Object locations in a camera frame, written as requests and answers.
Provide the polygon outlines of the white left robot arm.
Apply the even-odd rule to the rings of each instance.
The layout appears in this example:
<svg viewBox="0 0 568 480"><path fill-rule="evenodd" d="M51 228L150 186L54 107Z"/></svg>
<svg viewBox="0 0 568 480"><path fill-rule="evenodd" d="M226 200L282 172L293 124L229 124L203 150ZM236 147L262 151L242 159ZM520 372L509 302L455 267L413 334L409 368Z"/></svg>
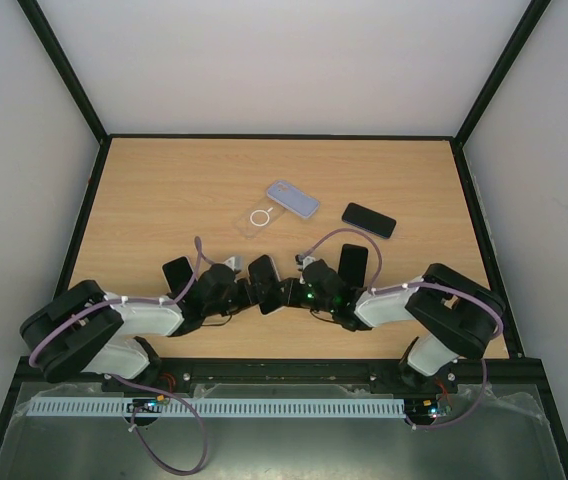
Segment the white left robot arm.
<svg viewBox="0 0 568 480"><path fill-rule="evenodd" d="M210 317L231 317L260 300L259 289L238 278L231 261L197 275L188 258L179 257L162 270L165 296L118 296L84 280L31 315L20 327L29 365L50 383L82 372L133 380L151 366L149 336L184 336Z"/></svg>

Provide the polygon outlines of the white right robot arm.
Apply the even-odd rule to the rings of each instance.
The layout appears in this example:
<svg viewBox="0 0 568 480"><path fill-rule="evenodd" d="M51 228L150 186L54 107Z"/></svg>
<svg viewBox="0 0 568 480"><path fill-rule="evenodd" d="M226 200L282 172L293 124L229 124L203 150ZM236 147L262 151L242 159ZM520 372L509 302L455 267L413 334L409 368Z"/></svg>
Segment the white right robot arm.
<svg viewBox="0 0 568 480"><path fill-rule="evenodd" d="M441 263L407 283L365 288L348 284L325 261L313 260L299 278L280 283L276 299L284 307L328 313L352 332L419 322L428 334L409 344L398 366L402 384L414 392L459 358L481 360L504 330L499 295Z"/></svg>

